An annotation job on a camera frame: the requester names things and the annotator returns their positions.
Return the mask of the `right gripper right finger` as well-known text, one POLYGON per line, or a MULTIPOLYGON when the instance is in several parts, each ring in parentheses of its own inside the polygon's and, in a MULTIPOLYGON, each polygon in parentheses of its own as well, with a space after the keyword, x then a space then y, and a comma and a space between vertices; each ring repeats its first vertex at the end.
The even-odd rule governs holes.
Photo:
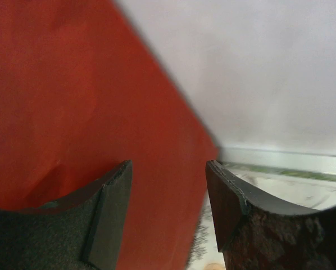
POLYGON ((315 210, 206 163, 218 251, 227 269, 336 269, 336 206, 315 210))

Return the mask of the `red paper bag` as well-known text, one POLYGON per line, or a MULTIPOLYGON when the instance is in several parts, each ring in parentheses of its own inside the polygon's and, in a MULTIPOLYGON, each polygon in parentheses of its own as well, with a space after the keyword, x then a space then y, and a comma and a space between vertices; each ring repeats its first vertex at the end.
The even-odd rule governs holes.
POLYGON ((113 1, 0 1, 0 209, 71 193, 124 160, 118 269, 183 269, 217 149, 113 1))

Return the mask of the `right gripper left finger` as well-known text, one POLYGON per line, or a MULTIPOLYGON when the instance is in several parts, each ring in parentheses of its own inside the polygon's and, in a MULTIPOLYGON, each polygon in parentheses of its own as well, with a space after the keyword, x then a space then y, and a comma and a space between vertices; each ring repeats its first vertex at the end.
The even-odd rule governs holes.
POLYGON ((133 165, 38 208, 0 209, 0 269, 115 269, 133 165))

